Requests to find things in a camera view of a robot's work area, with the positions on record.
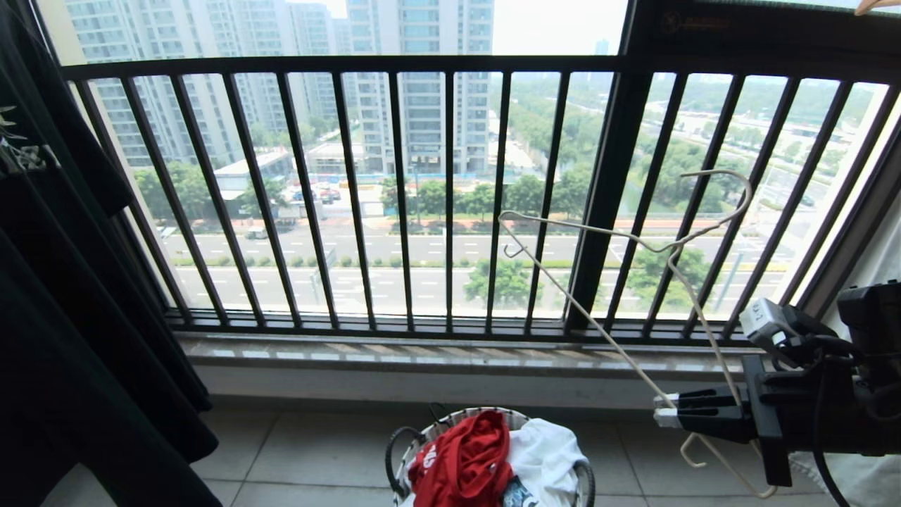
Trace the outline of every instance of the window sill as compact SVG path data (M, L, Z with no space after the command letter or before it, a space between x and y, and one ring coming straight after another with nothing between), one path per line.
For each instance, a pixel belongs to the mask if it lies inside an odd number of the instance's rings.
M215 395L599 409L647 409L653 398L609 346L185 332L177 337ZM632 347L629 353L666 392L724 383L709 350ZM740 380L740 356L753 351L724 353Z

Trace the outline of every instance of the parked car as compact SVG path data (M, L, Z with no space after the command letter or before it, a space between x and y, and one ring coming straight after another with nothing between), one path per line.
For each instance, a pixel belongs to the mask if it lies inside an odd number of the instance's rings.
M247 234L244 237L247 239L266 239L269 235L266 234L266 229L263 227L251 227L247 230Z

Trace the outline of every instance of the road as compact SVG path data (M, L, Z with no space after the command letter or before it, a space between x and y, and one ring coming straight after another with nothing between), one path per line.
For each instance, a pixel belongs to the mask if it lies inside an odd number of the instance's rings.
M249 309L247 295L241 284L241 279L234 267L211 267L210 274L216 290L227 309ZM200 281L197 270L194 267L176 268L183 290L190 303L198 308L209 308L210 302L206 289ZM249 268L254 290L260 306L268 311L287 311L285 291L278 277L276 268ZM463 286L469 281L472 268L455 268L453 270L453 308L458 316L484 316L485 307L482 300L467 300ZM568 270L550 270L559 277ZM735 302L741 295L745 283L750 277L750 272L737 272L728 286L721 312L731 311ZM766 273L760 281L760 289L769 293L775 290L783 273ZM318 281L317 270L311 268L289 268L288 276L292 282L295 298L301 311L325 312L325 301L322 286ZM445 310L445 278L444 270L439 268L416 268L411 270L411 285L413 290L414 313L417 315L442 315ZM613 293L617 272L604 270L601 275L603 312L609 302L609 295ZM363 297L363 285L359 269L357 268L332 268L329 270L332 283L332 292L335 305L342 314L363 314L366 306ZM401 270L389 268L376 268L369 270L370 284L372 287L373 309L379 314L402 314L405 312L404 304L404 274ZM536 309L536 316L545 318L558 318L565 302L560 291L552 283L543 279L542 298ZM710 299L712 307L719 299L724 285L717 284L714 287L713 296ZM644 305L628 290L623 297L621 308L623 311L641 311ZM524 307L497 309L499 317L522 317L525 314Z
M501 231L500 240L498 242L498 255L503 255L503 249L506 244L512 244L513 241L504 231ZM352 226L342 228L331 228L324 226L323 247L326 251L334 250L338 259L343 256L349 256L353 260L358 259L357 240L353 234ZM528 244L534 252L537 241L534 235L520 236L521 240ZM230 256L228 243L223 235L197 235L197 243L200 251L206 260L214 260L222 256ZM290 261L294 257L314 256L313 240L301 225L294 231L284 233L278 236L281 243L282 252ZM665 243L672 241L672 237L649 236L646 240L652 242ZM576 249L577 237L574 235L548 235L545 237L544 260L573 260ZM704 252L704 257L709 262L713 260L717 250L722 243L723 238L717 236L703 236L692 241L689 246L691 248L700 249ZM413 263L439 262L445 257L445 239L440 235L411 235L409 236L410 259ZM625 252L627 240L622 237L615 237L611 241L611 251L616 259L622 259ZM169 254L175 258L190 257L185 240L181 235L172 235L163 240L163 244ZM272 250L268 240L250 240L243 235L238 237L238 244L241 253L245 257L268 257L272 258ZM401 256L401 239L399 235L385 235L384 231L373 231L369 229L364 233L364 245L366 247L366 256L372 261L381 259L383 263L388 264L392 257ZM760 258L760 251L764 247L764 242L759 238L741 238L733 248L733 252L743 253L743 262L753 263ZM459 235L453 238L453 259L455 263L459 263L463 259L474 263L478 259L487 259L491 252L491 236L490 235Z

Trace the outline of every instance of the basket handle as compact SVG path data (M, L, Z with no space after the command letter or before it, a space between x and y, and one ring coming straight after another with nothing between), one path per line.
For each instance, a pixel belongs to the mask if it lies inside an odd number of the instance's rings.
M586 480L588 480L588 498L585 500L585 507L595 507L595 472L591 469L591 465L584 461L577 461L573 466L576 470L577 476L579 475L579 469L581 468L582 473L585 475Z
M385 473L388 476L388 483L391 484L391 490L401 496L406 496L407 492L404 491L404 488L397 481L397 478L394 477L394 467L391 465L391 451L394 450L394 444L397 442L397 439L404 433L411 433L413 438L420 444L425 443L425 435L420 433L419 430L410 428L409 426L398 428L394 434L391 435L391 439L388 440L388 449L385 451Z

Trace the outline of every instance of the balcony railing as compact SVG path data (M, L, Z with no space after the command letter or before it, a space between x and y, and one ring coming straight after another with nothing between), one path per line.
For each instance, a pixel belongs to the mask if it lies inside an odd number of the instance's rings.
M536 315L536 300L540 288L540 273L537 267L533 267L529 279L529 297L525 306L523 318L506 318L498 315L495 308L496 273L498 269L499 246L504 238L499 234L499 226L496 220L492 221L490 230L490 258L487 296L485 297L486 309L484 317L473 318L466 315L455 315L453 307L454 283L454 242L452 235L454 230L454 142L455 127L454 107L457 98L454 90L455 78L463 73L492 72L500 75L500 99L498 119L500 128L498 131L498 147L496 153L496 171L494 175L494 201L492 217L497 217L502 211L503 191L505 187L505 164L507 146L507 127L510 116L511 86L515 73L543 72L555 73L559 76L558 95L554 110L551 130L550 149L547 151L547 165L544 172L544 191L541 204L541 216L548 217L551 213L552 192L554 182L559 171L558 161L560 153L561 133L564 126L564 116L568 103L570 81L573 76L581 72L609 72L613 74L613 85L610 89L609 99L604 112L604 126L599 136L596 159L593 161L592 181L588 192L588 200L583 215L583 223L591 226L613 227L617 219L617 213L624 189L627 186L627 173L634 154L636 140L641 126L642 115L648 102L651 83L655 75L660 73L673 73L674 84L669 93L665 113L660 121L660 132L656 140L656 147L647 171L647 179L641 191L638 206L635 210L634 220L629 227L630 232L640 235L646 228L647 218L651 210L654 198L654 190L658 183L661 167L664 164L671 136L678 120L678 113L682 99L687 88L688 78L692 74L717 74L731 78L728 91L723 102L715 127L709 136L709 144L706 147L700 171L709 171L716 165L724 146L724 140L730 127L736 106L742 94L742 88L748 78L756 76L780 76L786 79L778 104L772 114L767 132L760 144L751 165L749 180L755 189L761 188L767 168L770 167L771 157L776 149L780 134L787 123L789 111L795 103L796 94L802 80L808 78L832 79L838 82L834 95L825 111L824 119L816 132L814 142L810 146L809 153L800 164L793 186L787 190L787 197L781 203L781 211L775 214L777 217L772 232L767 236L760 250L760 258L753 263L747 281L738 299L733 305L733 311L726 318L713 319L714 331L718 339L730 346L742 346L745 342L737 334L738 316L748 304L759 288L762 277L767 273L774 253L782 244L789 223L796 216L796 211L802 203L805 191L815 175L827 144L830 142L836 125L839 123L842 110L845 108L852 87L856 83L869 82L888 85L888 89L881 105L878 106L869 130L861 136L856 154L847 170L841 186L834 194L834 200L822 215L820 224L815 225L816 233L809 249L800 256L799 262L794 266L793 275L784 284L784 289L779 294L780 304L797 302L804 307L812 294L818 290L826 290L818 286L817 281L821 277L821 270L826 269L825 263L818 262L821 250L828 251L832 245L827 238L833 228L838 226L837 221L843 217L842 211L851 207L853 200L863 199L865 193L855 193L855 186L860 183L862 175L870 174L865 171L865 166L871 157L877 158L878 140L891 129L890 139L895 140L898 134L898 125L891 124L892 110L898 97L898 84L901 83L901 68L896 65L884 65L877 57L864 56L854 61L835 60L829 58L810 58L804 51L794 51L791 43L783 46L768 47L759 51L710 51L700 50L697 43L687 49L679 49L678 46L670 46L669 50L661 50L666 47L666 42L660 42L652 36L642 38L642 30L648 31L649 26L657 26L655 23L642 21L642 16L633 14L633 31L627 49L622 56L586 56L586 57L487 57L487 56L395 56L395 57L271 57L271 58L240 58L240 59L205 59L205 60L154 60L154 61L129 61L109 64L81 65L63 68L63 75L74 83L78 97L82 102L88 119L94 127L98 139L108 153L110 153L123 169L123 173L129 169L124 161L115 157L116 145L114 135L105 126L105 119L101 107L98 105L95 94L92 92L91 83L98 79L116 79L124 89L134 120L137 124L141 138L147 148L153 169L159 178L159 183L165 193L166 200L172 209L177 228L184 237L190 257L197 268L206 294L211 301L211 309L192 309L183 295L182 285L177 279L178 275L173 271L173 266L167 260L163 251L161 240L151 217L148 217L138 205L132 205L131 216L140 233L141 240L136 244L146 248L150 253L152 265L147 266L148 272L158 272L162 280L164 292L172 301L170 311L173 326L185 330L209 330L209 331L241 331L281 333L289 335L322 335L322 336L434 336L436 338L462 338L462 339L493 339L493 340L541 340L541 341L567 341L567 342L593 342L597 336L589 331L586 322L577 312L565 308L562 318L544 318ZM360 316L352 316L350 312L339 308L335 298L335 285L333 273L330 270L327 259L323 232L317 219L317 209L314 203L314 193L311 187L309 170L305 163L304 142L298 132L297 114L292 99L292 83L289 79L294 73L327 73L332 76L335 110L340 131L341 150L344 158L344 176L350 196L350 211L353 223L353 234L359 259L359 276L363 294L365 311ZM387 100L390 104L390 125L393 134L393 163L394 176L396 178L397 214L399 224L399 242L401 266L403 271L403 294L397 294L400 307L405 309L401 316L381 315L373 305L373 276L370 272L371 262L367 258L367 246L365 241L365 227L361 203L359 200L359 172L355 161L355 153L351 141L351 121L348 118L348 91L345 89L343 77L353 73L384 73L387 75L388 92ZM409 188L411 177L415 176L407 167L404 157L404 136L402 135L401 101L398 92L398 76L407 72L438 72L442 75L443 98L443 165L445 184L445 210L444 227L448 235L443 242L443 274L445 284L446 309L440 317L419 315L414 312L414 279L411 268L410 234L408 224L415 217L415 211L407 207L405 193ZM316 257L319 280L322 284L325 312L302 311L297 301L302 298L310 298L311 294L298 290L292 282L289 274L290 266L285 256L284 246L280 243L279 232L270 206L265 188L265 180L257 164L257 156L251 140L251 132L248 120L242 105L242 97L236 82L236 76L242 74L266 73L275 77L278 83L278 92L281 96L284 110L287 134L290 140L290 150L296 160L296 176L303 192L305 213L308 217L310 236ZM215 177L214 166L207 153L201 129L198 126L198 118L188 97L185 77L188 75L220 75L222 76L228 104L232 110L238 138L241 143L241 151L248 163L250 170L250 182L257 198L257 204L261 212L261 218L268 237L268 245L273 253L275 268L278 272L278 283L285 293L287 312L270 312L263 308L258 298L259 285L255 284L250 274L250 267L245 260L246 253L241 250L235 230L232 226L234 217L230 217L230 211L222 198L219 184ZM179 201L177 189L171 179L166 161L158 146L157 138L153 132L145 105L141 102L139 91L136 87L136 79L143 77L163 77L171 82L175 92L178 107L181 111L187 132L193 146L196 160L203 172L205 185L213 201L214 213L223 228L225 243L239 274L241 289L246 294L250 305L249 311L235 310L223 305L219 295L221 287L217 287L214 278L205 259L197 238L192 232L191 223ZM681 238L689 234L692 226L699 218L702 201L708 188L708 179L701 179L693 187L690 200L684 213L677 215L678 227L675 236ZM855 216L849 214L844 217L845 224L850 223ZM714 286L720 279L727 264L730 254L739 232L742 230L742 220L733 221L724 228L722 242L710 262L709 272L699 288L701 304L707 303L713 293ZM537 229L535 248L533 252L541 259L545 251L548 238L546 224L541 224ZM578 238L575 248L573 268L569 275L569 287L577 300L586 309L591 309L596 299L600 284L601 272L605 267L607 253L610 251L610 238L601 235L582 235ZM604 315L598 318L603 320L604 326L611 331L614 337L624 344L652 345L652 346L703 346L706 341L702 337L702 331L697 325L697 315L691 312L688 318L669 318L661 313L661 307L671 284L671 272L665 271L660 277L659 284L650 302L647 315L637 318L621 311L623 298L626 294L626 282L636 255L636 244L629 242L619 260L618 274L615 277L612 294Z

